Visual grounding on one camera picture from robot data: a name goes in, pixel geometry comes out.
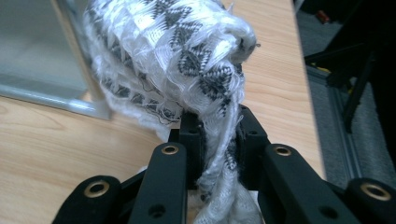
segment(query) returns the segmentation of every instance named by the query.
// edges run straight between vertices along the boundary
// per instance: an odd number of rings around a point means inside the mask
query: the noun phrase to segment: wooden table top
[[[253,26],[261,45],[243,64],[243,104],[272,143],[296,148],[323,177],[292,1],[236,1],[233,13]],[[112,175],[122,182],[160,143],[120,114],[101,120],[0,97],[0,223],[51,223],[81,181]]]

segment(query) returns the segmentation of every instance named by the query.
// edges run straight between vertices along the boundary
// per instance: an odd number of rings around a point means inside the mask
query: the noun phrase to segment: red object
[[[317,18],[320,20],[322,24],[326,24],[330,22],[330,17],[328,17],[323,10],[319,10],[317,12]]]

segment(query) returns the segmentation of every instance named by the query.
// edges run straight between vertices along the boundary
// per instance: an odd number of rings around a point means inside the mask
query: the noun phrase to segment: light wood surface
[[[272,143],[296,148],[323,176],[291,0],[236,1],[233,12],[261,44],[243,65],[244,105]],[[51,223],[81,181],[113,175],[122,182],[160,143],[119,114],[100,120],[0,97],[0,223]]]

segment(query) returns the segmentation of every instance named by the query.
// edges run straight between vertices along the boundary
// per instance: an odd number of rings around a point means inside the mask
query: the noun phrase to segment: black object
[[[266,223],[396,223],[395,189],[367,178],[352,180],[346,190],[330,185],[297,150],[270,144],[247,107],[241,113],[235,139],[240,181],[259,192]],[[53,223],[186,223],[187,189],[195,189],[204,167],[203,129],[196,116],[184,114],[145,172],[122,184],[101,175],[83,181]]]

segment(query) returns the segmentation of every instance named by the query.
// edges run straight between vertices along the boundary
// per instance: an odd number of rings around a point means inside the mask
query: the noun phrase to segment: patterned fabric
[[[92,69],[110,106],[166,141],[183,110],[205,127],[195,223],[260,223],[238,182],[235,127],[256,45],[251,27],[216,0],[93,0],[84,14]]]

